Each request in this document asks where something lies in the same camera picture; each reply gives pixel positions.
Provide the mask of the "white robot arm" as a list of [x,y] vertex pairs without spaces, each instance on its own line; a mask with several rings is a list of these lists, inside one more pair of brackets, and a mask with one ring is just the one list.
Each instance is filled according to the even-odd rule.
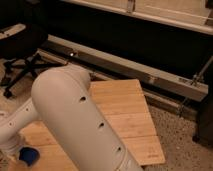
[[42,72],[31,97],[0,120],[0,151],[14,155],[24,147],[19,131],[43,121],[79,171],[143,171],[98,109],[88,89],[90,75],[77,65]]

